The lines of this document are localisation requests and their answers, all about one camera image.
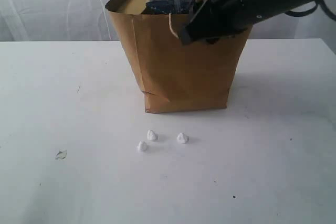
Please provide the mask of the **torn clear plastic scrap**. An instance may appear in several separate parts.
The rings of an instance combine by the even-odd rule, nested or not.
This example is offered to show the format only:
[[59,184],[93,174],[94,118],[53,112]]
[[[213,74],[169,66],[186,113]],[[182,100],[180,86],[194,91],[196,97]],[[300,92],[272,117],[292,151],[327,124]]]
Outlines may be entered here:
[[59,151],[55,156],[55,160],[63,160],[66,157],[67,157],[67,150]]

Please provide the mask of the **noodle packet blue and white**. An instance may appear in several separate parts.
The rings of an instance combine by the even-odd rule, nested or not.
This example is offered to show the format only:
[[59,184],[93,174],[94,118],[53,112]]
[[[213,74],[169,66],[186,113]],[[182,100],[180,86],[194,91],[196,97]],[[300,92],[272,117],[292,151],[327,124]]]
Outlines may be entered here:
[[146,9],[153,14],[188,14],[195,0],[148,0]]

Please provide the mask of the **white background curtain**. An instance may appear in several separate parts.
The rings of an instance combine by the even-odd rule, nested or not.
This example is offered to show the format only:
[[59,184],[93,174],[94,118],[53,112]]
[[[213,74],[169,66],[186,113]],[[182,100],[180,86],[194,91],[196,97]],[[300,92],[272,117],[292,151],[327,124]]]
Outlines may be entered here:
[[1,41],[117,40],[109,0],[1,0]]

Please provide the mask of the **white paper bit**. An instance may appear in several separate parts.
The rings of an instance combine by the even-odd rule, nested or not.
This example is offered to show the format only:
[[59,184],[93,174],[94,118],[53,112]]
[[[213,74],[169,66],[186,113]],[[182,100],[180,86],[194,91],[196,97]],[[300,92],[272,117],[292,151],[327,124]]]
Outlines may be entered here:
[[145,141],[140,141],[137,145],[137,149],[139,152],[145,152],[148,149],[148,145]]
[[176,140],[179,144],[186,144],[189,141],[189,137],[183,132],[181,132],[178,134]]
[[155,142],[158,140],[158,135],[153,130],[148,130],[147,139],[148,141]]

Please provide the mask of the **brown paper shopping bag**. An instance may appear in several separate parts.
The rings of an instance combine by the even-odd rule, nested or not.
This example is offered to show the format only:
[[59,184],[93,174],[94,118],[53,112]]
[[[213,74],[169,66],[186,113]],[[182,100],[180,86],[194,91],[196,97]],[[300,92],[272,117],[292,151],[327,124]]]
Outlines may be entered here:
[[135,0],[106,3],[113,26],[144,94],[145,111],[163,113],[226,107],[249,31],[214,44],[184,46],[175,33],[187,15],[127,13]]

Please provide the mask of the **clear jar with gold lid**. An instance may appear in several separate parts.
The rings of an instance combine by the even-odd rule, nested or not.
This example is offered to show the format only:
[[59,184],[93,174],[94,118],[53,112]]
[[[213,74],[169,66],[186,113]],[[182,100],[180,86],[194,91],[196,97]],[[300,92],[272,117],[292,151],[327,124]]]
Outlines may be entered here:
[[130,15],[139,15],[146,9],[148,0],[126,0],[119,8],[118,12]]

